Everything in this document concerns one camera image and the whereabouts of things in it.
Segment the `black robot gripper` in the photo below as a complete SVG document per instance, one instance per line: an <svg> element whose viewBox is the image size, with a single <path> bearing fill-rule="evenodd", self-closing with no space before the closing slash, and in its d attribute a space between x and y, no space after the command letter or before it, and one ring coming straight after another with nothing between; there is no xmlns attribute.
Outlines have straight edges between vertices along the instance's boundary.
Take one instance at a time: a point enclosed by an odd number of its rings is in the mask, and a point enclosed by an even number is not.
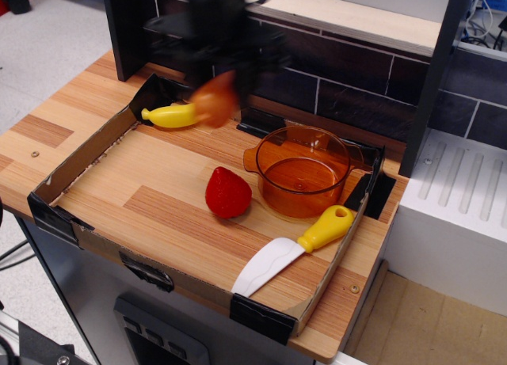
<svg viewBox="0 0 507 365"><path fill-rule="evenodd" d="M250 8L268 0L185 0L185 8L148 20L143 28L163 36L155 46L160 55L187 63L210 63L235 70L239 108L264 72L284 69L290 62L284 34L249 16Z"/></svg>

